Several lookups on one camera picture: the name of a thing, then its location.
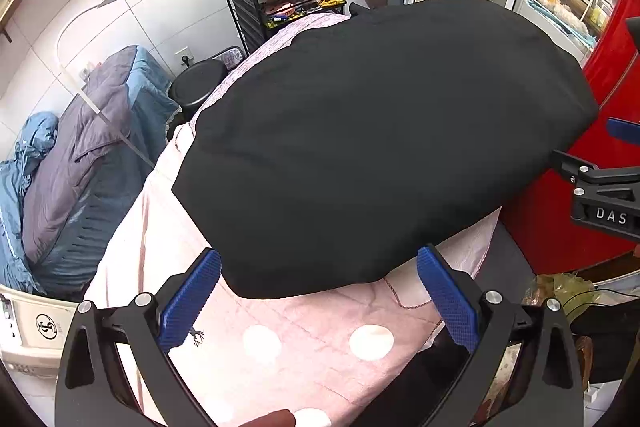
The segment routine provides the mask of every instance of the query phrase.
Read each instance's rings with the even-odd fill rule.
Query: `metal screw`
[[[560,301],[558,299],[549,299],[546,302],[546,307],[549,308],[553,312],[557,312],[560,308],[562,308]]]
[[[78,304],[78,311],[80,313],[86,313],[90,309],[91,309],[91,301],[82,301],[80,304]]]
[[[146,306],[151,302],[151,293],[141,293],[136,296],[136,306]]]
[[[500,295],[500,292],[495,290],[489,290],[484,294],[484,298],[491,304],[500,304],[502,302],[502,295]]]

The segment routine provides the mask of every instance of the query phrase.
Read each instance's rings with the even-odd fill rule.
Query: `floor lamp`
[[[68,72],[68,70],[62,65],[62,61],[60,60],[60,41],[62,40],[62,35],[64,35],[64,33],[66,32],[66,30],[69,28],[69,26],[72,25],[72,23],[80,18],[82,15],[84,15],[87,12],[90,12],[91,10],[97,9],[97,8],[102,8],[104,6],[107,6],[109,4],[111,4],[112,2],[116,2],[119,0],[104,0],[99,4],[96,4],[95,6],[91,6],[90,8],[87,8],[85,10],[82,10],[79,14],[77,14],[76,16],[72,17],[71,20],[65,24],[65,26],[62,28],[62,30],[60,31],[58,38],[56,39],[56,60],[58,62],[58,66],[60,67],[60,69],[62,70],[63,74],[69,79],[69,81],[71,82],[71,85],[76,89],[76,94],[78,94],[80,96],[80,98],[82,98],[86,104],[91,108],[91,110],[105,123],[107,124],[107,126],[113,131],[115,132],[115,134],[118,136],[118,138],[120,138],[124,143],[127,144],[127,146],[140,158],[142,159],[142,161],[144,161],[147,165],[149,165],[152,169],[155,169],[156,166],[155,164],[149,159],[147,158],[135,145],[133,145],[130,140],[124,136],[120,130],[114,126],[113,123],[111,123],[111,121],[102,113],[102,111],[100,111],[100,108],[98,108],[97,105],[95,105],[95,103],[89,98],[89,96],[87,95],[87,93],[84,92],[84,90],[82,90],[82,85],[73,77],[73,75],[71,73]]]

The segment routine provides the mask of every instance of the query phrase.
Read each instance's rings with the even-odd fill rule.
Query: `round stool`
[[[196,62],[175,78],[169,98],[180,105],[184,118],[190,121],[227,73],[226,66],[215,58]]]

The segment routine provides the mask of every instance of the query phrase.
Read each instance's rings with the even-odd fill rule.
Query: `logo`
[[[58,328],[56,328],[53,320],[51,320],[49,315],[45,315],[44,313],[36,317],[36,327],[40,334],[49,341],[55,339],[58,334]]]

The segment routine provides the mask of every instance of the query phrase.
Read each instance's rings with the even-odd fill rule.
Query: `white polka dot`
[[[351,352],[362,360],[379,360],[386,357],[394,346],[394,336],[383,326],[367,324],[351,333]]]
[[[233,408],[222,399],[208,397],[202,407],[215,423],[227,423],[234,418]]]
[[[261,325],[246,328],[242,336],[245,352],[262,363],[274,362],[282,351],[282,343],[269,328]]]
[[[293,413],[296,427],[331,427],[331,420],[319,409],[300,409]]]

